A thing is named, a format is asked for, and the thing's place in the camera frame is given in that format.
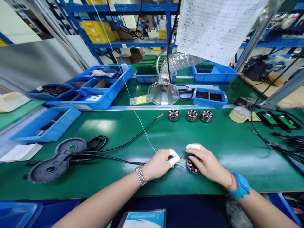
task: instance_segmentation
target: white wire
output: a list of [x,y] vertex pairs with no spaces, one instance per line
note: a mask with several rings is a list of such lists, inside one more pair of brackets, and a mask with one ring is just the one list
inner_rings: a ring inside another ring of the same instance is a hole
[[[100,20],[100,22],[101,22],[102,28],[104,29],[104,32],[105,32],[105,34],[106,34],[106,36],[107,36],[107,39],[108,39],[108,41],[109,41],[110,47],[111,47],[112,51],[114,51],[114,49],[113,49],[113,47],[112,47],[112,45],[111,45],[110,39],[109,39],[109,37],[108,37],[108,34],[107,34],[106,30],[105,30],[104,24],[102,23],[102,21],[101,21],[101,19],[100,19],[99,13],[98,13],[98,11],[97,11],[97,9],[96,9],[96,7],[95,7],[93,1],[92,1],[92,5],[94,6],[94,9],[95,9],[95,11],[96,11],[96,13],[97,13],[97,15],[98,15],[98,18],[99,18],[99,20]],[[122,75],[123,75],[123,69],[121,68],[120,65],[118,65],[118,67],[119,67],[120,72],[122,72]],[[127,87],[126,80],[124,79],[124,75],[123,75],[123,80],[124,80],[124,84],[125,84],[125,86],[126,86],[126,88],[127,88],[127,91],[128,91],[128,94],[129,94],[129,98],[131,98],[129,89],[128,89],[128,87]],[[148,140],[150,146],[152,147],[152,149],[153,149],[153,150],[155,151],[155,153],[156,153],[156,150],[155,150],[154,147],[152,146],[152,144],[151,144],[151,142],[150,142],[150,140],[149,140],[149,138],[148,138],[148,135],[147,135],[147,133],[146,133],[146,131],[145,131],[145,128],[143,127],[142,121],[141,121],[140,118],[138,117],[138,115],[137,115],[137,113],[135,112],[135,110],[133,110],[133,111],[134,111],[135,115],[137,116],[137,118],[139,119],[140,124],[142,125],[143,131],[144,131],[145,134],[146,134],[146,137],[147,137],[147,140]]]

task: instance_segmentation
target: sticker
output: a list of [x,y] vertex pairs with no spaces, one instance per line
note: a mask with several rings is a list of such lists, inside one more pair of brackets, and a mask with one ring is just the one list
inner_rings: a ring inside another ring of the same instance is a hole
[[77,109],[81,109],[81,110],[92,110],[86,104],[56,104],[55,106],[75,106]]
[[115,9],[115,6],[113,4],[110,4],[110,10],[113,12],[113,11],[116,11]]
[[147,97],[138,97],[137,100],[136,100],[137,105],[143,104],[143,103],[146,103],[146,102],[147,102]]

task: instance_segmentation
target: paper sheet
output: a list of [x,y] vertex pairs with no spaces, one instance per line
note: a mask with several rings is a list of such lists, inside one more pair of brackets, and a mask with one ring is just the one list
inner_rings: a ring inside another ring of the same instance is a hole
[[228,66],[267,0],[184,0],[177,51]]

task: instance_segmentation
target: shelf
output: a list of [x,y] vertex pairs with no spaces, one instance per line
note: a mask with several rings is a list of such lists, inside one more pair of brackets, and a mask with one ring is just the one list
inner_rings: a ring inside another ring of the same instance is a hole
[[[111,13],[113,15],[136,15],[139,12],[140,4],[115,4],[115,10]],[[95,5],[98,12],[102,12],[103,15],[110,15],[108,5]],[[142,5],[142,15],[152,15],[161,14],[161,12],[166,12],[166,4],[143,4]],[[67,5],[67,11],[69,12],[95,12],[93,5]],[[170,12],[177,12],[177,4],[170,5]]]
[[[245,48],[247,46],[247,43],[242,43],[241,48]],[[304,47],[304,43],[294,43],[294,42],[288,42],[288,43],[276,43],[276,42],[269,42],[269,43],[258,43],[256,45],[256,48],[302,48]]]
[[[126,44],[127,48],[164,48],[167,46],[167,40],[160,40],[159,38],[139,38],[134,40],[119,40],[111,42],[113,48],[122,48],[122,44]],[[91,48],[110,48],[110,44],[89,44]]]

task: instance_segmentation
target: white paper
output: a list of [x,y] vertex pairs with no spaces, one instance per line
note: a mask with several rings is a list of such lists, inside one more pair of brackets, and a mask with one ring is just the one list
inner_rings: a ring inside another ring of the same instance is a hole
[[0,158],[1,162],[27,161],[31,159],[40,149],[42,145],[17,145],[10,152]]
[[184,0],[177,51],[228,66],[267,0]]

